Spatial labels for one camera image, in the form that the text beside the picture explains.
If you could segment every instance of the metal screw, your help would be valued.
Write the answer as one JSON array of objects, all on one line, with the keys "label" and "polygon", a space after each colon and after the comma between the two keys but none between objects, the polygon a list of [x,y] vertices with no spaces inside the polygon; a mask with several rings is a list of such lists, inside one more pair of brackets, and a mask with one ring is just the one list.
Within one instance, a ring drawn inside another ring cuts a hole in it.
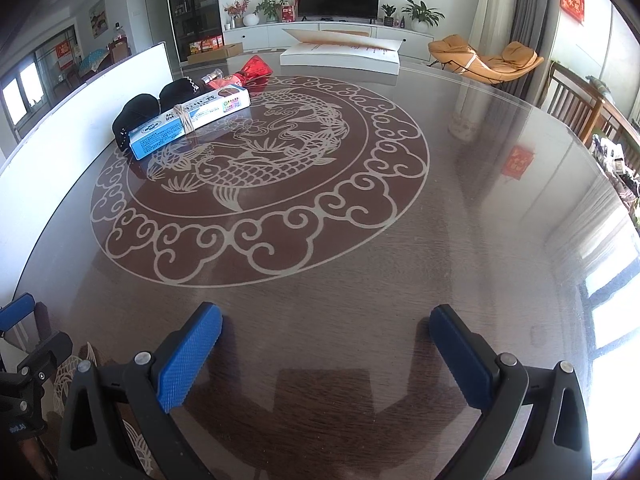
[{"label": "metal screw", "polygon": [[84,361],[80,361],[78,363],[78,371],[79,372],[88,372],[89,368],[91,368],[91,361],[88,361],[87,359],[85,359]]},{"label": "metal screw", "polygon": [[569,361],[560,361],[560,369],[567,374],[574,373],[574,366]]},{"label": "metal screw", "polygon": [[515,355],[505,352],[500,354],[500,362],[505,366],[515,366],[518,360]]},{"label": "metal screw", "polygon": [[137,365],[146,365],[151,361],[151,354],[149,352],[140,352],[133,358]]}]

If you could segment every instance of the toothpaste box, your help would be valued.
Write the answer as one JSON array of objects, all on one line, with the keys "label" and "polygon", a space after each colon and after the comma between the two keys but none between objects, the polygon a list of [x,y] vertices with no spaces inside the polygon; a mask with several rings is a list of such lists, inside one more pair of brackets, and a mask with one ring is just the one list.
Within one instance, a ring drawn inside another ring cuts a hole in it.
[{"label": "toothpaste box", "polygon": [[[228,85],[187,101],[182,106],[189,113],[194,128],[199,128],[251,104],[249,92],[241,86]],[[131,151],[137,160],[184,135],[182,121],[167,110],[129,132]]]}]

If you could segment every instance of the white pot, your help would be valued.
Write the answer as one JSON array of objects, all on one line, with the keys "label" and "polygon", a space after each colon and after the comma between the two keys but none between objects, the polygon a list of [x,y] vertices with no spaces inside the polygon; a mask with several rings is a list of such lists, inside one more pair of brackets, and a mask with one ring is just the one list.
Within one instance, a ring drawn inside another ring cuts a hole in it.
[{"label": "white pot", "polygon": [[431,30],[431,25],[427,22],[419,22],[418,20],[411,21],[411,29],[415,32],[421,32],[427,34]]},{"label": "white pot", "polygon": [[258,18],[258,16],[252,13],[252,14],[246,15],[242,19],[242,22],[244,23],[245,27],[253,27],[254,25],[257,25],[258,23],[260,23],[260,18]]}]

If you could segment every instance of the blue gripper pad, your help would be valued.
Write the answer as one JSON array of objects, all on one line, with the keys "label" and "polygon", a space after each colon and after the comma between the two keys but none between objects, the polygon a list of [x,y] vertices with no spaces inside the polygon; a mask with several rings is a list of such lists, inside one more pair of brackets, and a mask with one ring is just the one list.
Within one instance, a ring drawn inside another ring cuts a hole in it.
[{"label": "blue gripper pad", "polygon": [[182,405],[221,332],[222,313],[209,303],[158,373],[158,402],[165,413]]},{"label": "blue gripper pad", "polygon": [[478,410],[489,408],[493,403],[494,379],[492,372],[474,349],[475,341],[471,341],[473,336],[481,338],[473,334],[446,304],[431,311],[429,332],[465,396],[466,403]]},{"label": "blue gripper pad", "polygon": [[27,317],[36,307],[33,296],[25,292],[17,300],[0,309],[0,332],[7,332]]}]

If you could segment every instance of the glossy brown tabletop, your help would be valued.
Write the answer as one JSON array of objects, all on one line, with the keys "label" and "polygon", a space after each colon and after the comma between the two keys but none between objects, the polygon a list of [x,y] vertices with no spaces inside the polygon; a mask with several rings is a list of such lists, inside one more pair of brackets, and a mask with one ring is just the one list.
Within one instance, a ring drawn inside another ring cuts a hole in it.
[{"label": "glossy brown tabletop", "polygon": [[439,70],[263,57],[248,110],[139,162],[111,144],[49,221],[17,294],[80,356],[53,411],[80,358],[125,362],[211,301],[222,336],[172,415],[217,478],[434,478],[479,415],[428,338],[450,303],[497,352],[571,361],[614,467],[640,431],[640,240],[584,146]]}]

